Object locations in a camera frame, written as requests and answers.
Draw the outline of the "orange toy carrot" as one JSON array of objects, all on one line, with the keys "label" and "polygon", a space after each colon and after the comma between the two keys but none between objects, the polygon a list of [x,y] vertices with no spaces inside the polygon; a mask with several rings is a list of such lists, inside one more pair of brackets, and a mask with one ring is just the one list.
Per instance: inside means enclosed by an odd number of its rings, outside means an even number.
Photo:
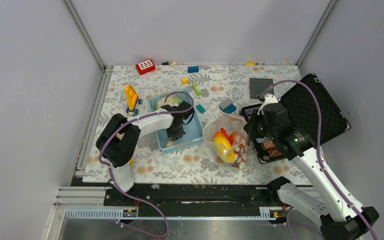
[{"label": "orange toy carrot", "polygon": [[236,139],[237,139],[237,131],[234,131],[229,135],[229,142],[232,146],[238,142]]}]

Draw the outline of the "clear polka dot zip bag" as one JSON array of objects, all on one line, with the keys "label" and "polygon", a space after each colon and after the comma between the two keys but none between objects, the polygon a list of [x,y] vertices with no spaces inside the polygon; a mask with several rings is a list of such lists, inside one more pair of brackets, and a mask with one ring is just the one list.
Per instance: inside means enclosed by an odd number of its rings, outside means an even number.
[{"label": "clear polka dot zip bag", "polygon": [[244,169],[248,161],[248,133],[244,118],[222,113],[209,121],[203,129],[204,140],[224,163]]}]

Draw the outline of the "red toy chili pepper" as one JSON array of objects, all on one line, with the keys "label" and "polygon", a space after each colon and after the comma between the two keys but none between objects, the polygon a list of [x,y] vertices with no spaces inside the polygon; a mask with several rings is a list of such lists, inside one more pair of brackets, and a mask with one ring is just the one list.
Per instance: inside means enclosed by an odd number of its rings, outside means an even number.
[{"label": "red toy chili pepper", "polygon": [[224,136],[227,140],[230,141],[230,136],[229,136],[229,134],[227,133],[227,131],[226,131],[223,127],[220,128],[220,131],[221,131],[221,133],[223,134],[223,136]]}]

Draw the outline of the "yellow toy mango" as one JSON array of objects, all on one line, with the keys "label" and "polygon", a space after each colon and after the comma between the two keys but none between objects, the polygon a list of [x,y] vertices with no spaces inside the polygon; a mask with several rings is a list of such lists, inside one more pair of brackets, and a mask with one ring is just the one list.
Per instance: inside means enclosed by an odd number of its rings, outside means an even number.
[{"label": "yellow toy mango", "polygon": [[235,152],[229,140],[227,140],[224,136],[215,136],[213,141],[216,152],[221,160],[229,164],[234,163],[236,160]]}]

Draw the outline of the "toy cauliflower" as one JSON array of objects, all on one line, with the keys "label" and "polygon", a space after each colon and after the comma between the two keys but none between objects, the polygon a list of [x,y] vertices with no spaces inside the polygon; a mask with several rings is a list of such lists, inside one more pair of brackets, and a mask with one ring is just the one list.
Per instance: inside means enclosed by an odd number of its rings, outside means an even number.
[{"label": "toy cauliflower", "polygon": [[182,99],[178,96],[171,95],[168,98],[162,97],[160,100],[158,100],[155,104],[154,110],[160,109],[162,106],[169,105],[169,106],[178,106],[182,102]]}]

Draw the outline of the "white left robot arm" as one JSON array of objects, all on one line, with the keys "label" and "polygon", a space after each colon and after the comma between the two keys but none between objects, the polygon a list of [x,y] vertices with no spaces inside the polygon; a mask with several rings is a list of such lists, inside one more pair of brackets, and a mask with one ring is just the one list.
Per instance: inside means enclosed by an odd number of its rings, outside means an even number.
[{"label": "white left robot arm", "polygon": [[159,130],[166,130],[170,141],[181,139],[186,134],[184,120],[193,116],[194,112],[190,103],[182,101],[177,106],[163,105],[145,115],[125,117],[117,113],[110,119],[95,145],[99,150],[98,160],[109,168],[111,183],[117,189],[115,197],[122,205],[128,206],[135,200],[129,161],[138,140]]}]

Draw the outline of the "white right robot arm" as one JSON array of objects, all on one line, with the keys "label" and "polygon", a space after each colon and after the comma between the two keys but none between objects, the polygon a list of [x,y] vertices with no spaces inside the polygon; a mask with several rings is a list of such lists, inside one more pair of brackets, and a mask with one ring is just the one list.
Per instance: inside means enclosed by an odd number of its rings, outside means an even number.
[{"label": "white right robot arm", "polygon": [[316,138],[295,127],[287,108],[270,93],[264,95],[246,127],[252,137],[272,140],[275,148],[305,174],[321,200],[302,192],[287,178],[278,177],[267,185],[267,201],[273,206],[285,203],[300,211],[320,228],[326,240],[355,240],[367,232],[376,240],[373,225],[379,213],[357,200],[322,158],[322,113],[315,95],[311,98],[318,117]]}]

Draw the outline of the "toy garlic bulb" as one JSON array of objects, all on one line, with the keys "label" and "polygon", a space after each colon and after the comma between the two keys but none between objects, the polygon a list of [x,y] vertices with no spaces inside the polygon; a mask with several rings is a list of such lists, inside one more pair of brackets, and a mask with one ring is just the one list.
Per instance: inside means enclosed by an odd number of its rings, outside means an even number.
[{"label": "toy garlic bulb", "polygon": [[166,143],[165,147],[166,147],[166,148],[168,148],[168,147],[172,147],[172,146],[174,146],[175,144],[176,144],[176,142],[175,142],[174,140],[169,140],[169,141]]}]

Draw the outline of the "blue perforated plastic basket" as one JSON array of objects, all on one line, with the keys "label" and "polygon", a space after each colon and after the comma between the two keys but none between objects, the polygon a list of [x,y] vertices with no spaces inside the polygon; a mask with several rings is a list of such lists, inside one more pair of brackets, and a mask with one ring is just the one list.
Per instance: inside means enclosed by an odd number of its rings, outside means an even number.
[{"label": "blue perforated plastic basket", "polygon": [[[190,95],[190,92],[184,88],[171,95],[168,93],[163,93],[160,95],[152,96],[147,100],[149,111],[155,111],[154,107],[157,101],[163,97],[167,99],[169,96],[177,96],[180,97],[182,101],[186,101],[189,104],[192,103],[192,97]],[[169,141],[166,130],[161,129],[156,131],[155,135],[158,142],[159,150],[162,151],[164,154],[169,154],[184,150],[195,145],[199,145],[204,141],[203,127],[199,115],[197,113],[194,114],[194,117],[189,124],[183,125],[183,130],[185,131],[185,135],[183,135],[182,138],[175,140],[175,145],[171,147],[166,147],[166,143]]]}]

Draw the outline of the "teal toy block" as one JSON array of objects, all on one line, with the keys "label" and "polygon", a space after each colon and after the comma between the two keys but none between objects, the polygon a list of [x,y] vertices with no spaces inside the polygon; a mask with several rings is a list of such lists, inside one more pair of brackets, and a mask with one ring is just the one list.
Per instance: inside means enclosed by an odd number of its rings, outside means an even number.
[{"label": "teal toy block", "polygon": [[200,105],[200,104],[196,105],[196,109],[197,109],[201,114],[203,114],[203,113],[206,112],[205,108],[204,108],[202,105]]}]

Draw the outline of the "black poker chip case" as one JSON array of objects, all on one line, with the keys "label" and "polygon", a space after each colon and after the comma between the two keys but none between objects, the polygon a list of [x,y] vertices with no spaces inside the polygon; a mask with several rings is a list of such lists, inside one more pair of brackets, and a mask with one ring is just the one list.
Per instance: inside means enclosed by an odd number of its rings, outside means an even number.
[{"label": "black poker chip case", "polygon": [[[351,129],[351,124],[314,72],[308,73],[300,81],[311,89],[318,101],[321,111],[321,144],[325,144]],[[284,93],[279,102],[287,109],[294,126],[305,130],[313,140],[316,140],[318,112],[310,93],[297,84]],[[240,110],[240,115],[247,122],[244,130],[249,134],[258,161],[266,164],[286,157],[262,136],[264,118],[257,116],[261,106],[262,103],[245,106]]]}]

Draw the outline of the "grey building baseplate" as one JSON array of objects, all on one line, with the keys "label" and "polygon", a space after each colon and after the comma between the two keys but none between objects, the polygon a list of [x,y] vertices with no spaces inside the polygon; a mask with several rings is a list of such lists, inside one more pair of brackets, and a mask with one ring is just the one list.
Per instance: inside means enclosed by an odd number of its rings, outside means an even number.
[{"label": "grey building baseplate", "polygon": [[271,78],[250,78],[248,81],[250,99],[259,100],[259,96],[273,83],[274,81]]}]

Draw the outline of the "green toy piece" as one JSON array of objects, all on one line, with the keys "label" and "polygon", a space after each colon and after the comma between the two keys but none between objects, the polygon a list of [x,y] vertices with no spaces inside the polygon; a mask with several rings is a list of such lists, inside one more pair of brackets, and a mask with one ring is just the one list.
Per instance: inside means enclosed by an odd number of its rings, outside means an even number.
[{"label": "green toy piece", "polygon": [[202,91],[198,88],[198,83],[197,83],[197,82],[194,82],[194,83],[192,84],[192,86],[193,86],[193,90],[194,90],[195,94],[196,94],[197,96],[201,96],[201,95],[202,95]]}]

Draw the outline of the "blue grey brick stack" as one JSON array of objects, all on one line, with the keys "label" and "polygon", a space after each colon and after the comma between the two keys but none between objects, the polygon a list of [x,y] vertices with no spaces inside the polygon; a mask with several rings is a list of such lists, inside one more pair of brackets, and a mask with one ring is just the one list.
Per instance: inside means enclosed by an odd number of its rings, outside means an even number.
[{"label": "blue grey brick stack", "polygon": [[233,104],[233,101],[228,98],[224,101],[222,101],[220,104],[219,104],[219,109],[223,112],[223,113],[226,113],[226,114],[232,114],[234,113],[237,108],[234,106]]}]

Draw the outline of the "small yellow cube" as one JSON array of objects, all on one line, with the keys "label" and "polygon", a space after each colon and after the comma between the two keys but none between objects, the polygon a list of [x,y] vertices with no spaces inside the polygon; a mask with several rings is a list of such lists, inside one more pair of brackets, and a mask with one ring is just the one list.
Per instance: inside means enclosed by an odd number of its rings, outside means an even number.
[{"label": "small yellow cube", "polygon": [[184,85],[186,85],[186,84],[189,83],[189,80],[188,80],[186,77],[184,77],[184,78],[181,79],[181,82],[182,82]]}]

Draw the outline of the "yellow toy truck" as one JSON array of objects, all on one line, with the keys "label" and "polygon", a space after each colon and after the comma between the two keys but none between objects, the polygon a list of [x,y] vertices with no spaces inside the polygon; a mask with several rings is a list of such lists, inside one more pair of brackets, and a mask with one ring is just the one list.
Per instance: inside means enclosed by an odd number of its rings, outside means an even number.
[{"label": "yellow toy truck", "polygon": [[140,112],[140,110],[138,109],[138,105],[141,105],[143,103],[143,100],[139,98],[138,93],[132,85],[127,84],[124,90],[127,101],[126,113],[129,116],[137,116]]}]

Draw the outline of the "blue toy brick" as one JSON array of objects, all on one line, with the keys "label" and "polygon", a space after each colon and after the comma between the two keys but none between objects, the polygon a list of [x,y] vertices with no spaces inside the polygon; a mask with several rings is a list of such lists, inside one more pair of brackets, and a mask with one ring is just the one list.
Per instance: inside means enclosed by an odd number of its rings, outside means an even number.
[{"label": "blue toy brick", "polygon": [[199,72],[199,66],[188,66],[187,67],[187,72],[188,73],[198,73]]}]

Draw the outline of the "red white toy brick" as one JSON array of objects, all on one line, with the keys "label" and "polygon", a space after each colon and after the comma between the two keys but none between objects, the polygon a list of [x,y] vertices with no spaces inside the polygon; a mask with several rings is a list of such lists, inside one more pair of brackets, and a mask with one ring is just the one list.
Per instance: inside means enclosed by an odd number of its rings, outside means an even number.
[{"label": "red white toy brick", "polygon": [[137,63],[135,67],[139,75],[147,74],[156,69],[156,65],[154,64],[152,59],[147,59],[143,62]]}]

